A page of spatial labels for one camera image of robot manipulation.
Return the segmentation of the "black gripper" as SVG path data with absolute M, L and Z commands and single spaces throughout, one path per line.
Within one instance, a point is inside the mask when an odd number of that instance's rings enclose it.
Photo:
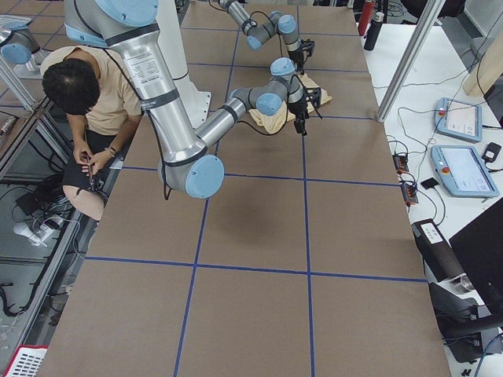
M 310 118 L 307 110 L 311 104 L 315 111 L 321 107 L 321 88 L 303 88 L 300 99 L 288 102 L 288 110 L 295 116 L 294 127 L 296 132 L 302 136 L 307 135 L 306 120 Z
M 304 73 L 304 64 L 313 55 L 314 47 L 315 41 L 309 38 L 306 40 L 298 39 L 294 43 L 286 45 L 288 56 L 293 61 L 299 73 Z

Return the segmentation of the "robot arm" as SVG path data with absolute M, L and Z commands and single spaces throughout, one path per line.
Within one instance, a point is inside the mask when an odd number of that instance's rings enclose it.
M 273 11 L 264 14 L 266 22 L 259 24 L 239 1 L 217 1 L 219 8 L 229 14 L 244 33 L 248 46 L 252 50 L 260 49 L 274 37 L 281 37 L 288 57 L 300 74 L 304 73 L 304 64 L 313 55 L 315 42 L 301 39 L 298 24 L 294 16 Z
M 243 31 L 248 45 L 257 50 L 274 36 L 282 37 L 288 55 L 270 65 L 265 86 L 238 88 L 229 100 L 194 127 L 182 101 L 182 85 L 172 78 L 168 52 L 158 43 L 168 26 L 158 24 L 159 1 L 66 1 L 68 37 L 94 47 L 117 52 L 132 78 L 141 107 L 149 115 L 160 150 L 160 177 L 166 187 L 193 198 L 206 199 L 221 187 L 222 161 L 208 149 L 219 141 L 244 114 L 252 109 L 268 116 L 281 106 L 294 114 L 297 133 L 306 134 L 307 107 L 319 108 L 321 90 L 306 88 L 300 80 L 303 66 L 314 50 L 314 41 L 299 36 L 296 19 L 272 12 L 257 24 L 238 1 L 220 1 Z

